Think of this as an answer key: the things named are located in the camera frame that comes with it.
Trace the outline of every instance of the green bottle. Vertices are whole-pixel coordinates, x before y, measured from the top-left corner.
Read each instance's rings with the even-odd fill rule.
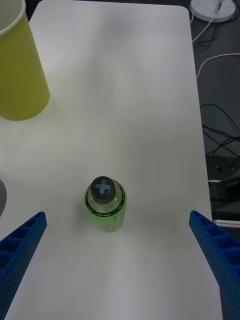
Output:
[[[121,227],[126,204],[124,188],[107,176],[94,179],[85,193],[84,206],[87,214],[103,231],[112,232]]]

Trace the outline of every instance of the blue plastic part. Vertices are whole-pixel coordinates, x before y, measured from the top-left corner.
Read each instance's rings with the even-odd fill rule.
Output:
[[[240,241],[197,211],[190,213],[189,226],[227,305],[225,319],[240,320]]]
[[[45,213],[39,212],[0,241],[0,320],[10,308],[46,227]]]

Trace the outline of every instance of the bottle cap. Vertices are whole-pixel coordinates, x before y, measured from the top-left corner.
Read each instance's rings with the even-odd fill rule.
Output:
[[[93,180],[90,187],[91,196],[98,204],[109,204],[116,196],[116,188],[112,179],[99,176]]]

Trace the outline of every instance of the white round base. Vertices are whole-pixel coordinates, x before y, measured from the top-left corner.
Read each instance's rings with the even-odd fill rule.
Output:
[[[192,0],[190,3],[190,11],[193,13],[194,10],[195,17],[207,22],[210,22],[213,17],[212,22],[224,22],[229,20],[236,10],[235,3],[233,3],[232,0],[224,0],[219,12],[215,14],[216,5],[217,1]]]

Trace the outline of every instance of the yellow cup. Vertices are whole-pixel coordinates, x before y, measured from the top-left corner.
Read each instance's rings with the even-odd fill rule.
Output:
[[[0,116],[24,120],[48,104],[49,89],[25,0],[0,0]]]

